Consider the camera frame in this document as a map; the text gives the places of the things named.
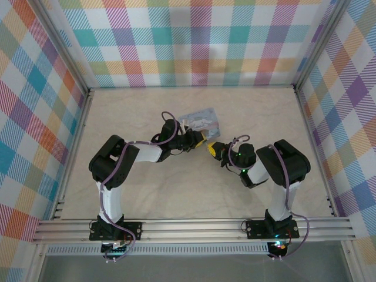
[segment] plaid wall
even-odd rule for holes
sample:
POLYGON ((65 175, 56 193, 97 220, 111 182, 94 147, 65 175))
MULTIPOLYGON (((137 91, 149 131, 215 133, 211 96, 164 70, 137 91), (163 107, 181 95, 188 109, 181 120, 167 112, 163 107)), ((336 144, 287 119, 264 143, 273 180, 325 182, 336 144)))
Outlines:
POLYGON ((44 0, 92 87, 289 85, 336 0, 44 0))
POLYGON ((84 95, 26 0, 0 1, 0 281, 47 219, 84 95))
POLYGON ((376 277, 376 1, 352 0, 300 93, 340 215, 376 277))

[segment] colorful plaid backdrop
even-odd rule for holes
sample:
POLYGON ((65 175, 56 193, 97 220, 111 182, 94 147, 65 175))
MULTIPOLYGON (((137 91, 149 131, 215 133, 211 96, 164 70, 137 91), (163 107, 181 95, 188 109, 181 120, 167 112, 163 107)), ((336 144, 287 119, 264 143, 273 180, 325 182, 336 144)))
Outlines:
POLYGON ((376 277, 376 0, 352 0, 303 87, 340 215, 376 277))
POLYGON ((84 95, 26 0, 0 1, 0 281, 47 219, 84 95))
POLYGON ((44 3, 88 84, 112 88, 292 84, 336 0, 44 3))

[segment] beige marble surface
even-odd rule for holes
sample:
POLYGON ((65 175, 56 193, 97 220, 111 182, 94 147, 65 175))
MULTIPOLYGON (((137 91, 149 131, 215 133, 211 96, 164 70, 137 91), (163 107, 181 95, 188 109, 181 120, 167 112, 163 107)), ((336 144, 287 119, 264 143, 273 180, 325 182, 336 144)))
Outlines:
MULTIPOLYGON (((291 88, 148 88, 100 90, 94 94, 62 218, 91 219, 99 197, 88 164, 112 134, 150 140, 160 132, 163 110, 176 117, 214 107, 221 136, 249 134, 256 149, 286 139, 311 161, 312 170, 297 192, 293 210, 330 216, 324 183, 291 88)), ((261 217, 271 200, 273 182, 248 189, 205 146, 170 156, 163 163, 135 163, 123 185, 127 218, 261 217)))

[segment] plaid fabric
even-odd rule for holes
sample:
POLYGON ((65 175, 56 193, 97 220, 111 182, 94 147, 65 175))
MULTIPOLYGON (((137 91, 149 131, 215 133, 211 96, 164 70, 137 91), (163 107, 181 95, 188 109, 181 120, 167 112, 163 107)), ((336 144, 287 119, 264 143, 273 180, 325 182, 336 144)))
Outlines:
POLYGON ((84 96, 26 0, 0 1, 0 38, 0 281, 19 281, 84 96))
POLYGON ((101 88, 292 84, 336 2, 48 1, 88 84, 101 88))
POLYGON ((376 1, 353 0, 300 93, 335 203, 374 273, 375 54, 376 1))

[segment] black mounting plate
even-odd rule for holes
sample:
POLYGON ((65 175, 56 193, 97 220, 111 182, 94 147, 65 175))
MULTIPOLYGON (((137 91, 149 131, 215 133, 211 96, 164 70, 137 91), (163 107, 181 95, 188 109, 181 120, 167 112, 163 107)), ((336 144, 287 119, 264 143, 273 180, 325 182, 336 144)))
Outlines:
POLYGON ((273 234, 268 232, 264 220, 246 221, 247 239, 289 239, 290 234, 288 230, 291 233, 291 238, 299 238, 298 225, 295 220, 290 220, 285 228, 277 230, 273 234))
MULTIPOLYGON (((126 221, 123 221, 123 222, 118 222, 117 223, 118 225, 130 230, 133 232, 133 234, 135 234, 136 236, 136 241, 139 241, 141 240, 141 233, 142 233, 142 222, 126 222, 126 221)), ((111 226, 113 227, 114 229, 116 229, 116 231, 120 231, 120 232, 116 232, 115 234, 115 237, 114 237, 114 233, 107 233, 107 232, 103 232, 103 227, 100 225, 99 222, 96 222, 94 221, 92 224, 91 224, 91 228, 90 228, 90 235, 89 235, 89 240, 90 241, 118 241, 118 240, 132 240, 132 236, 129 234, 129 233, 125 233, 119 229, 117 229, 115 226, 111 226)))

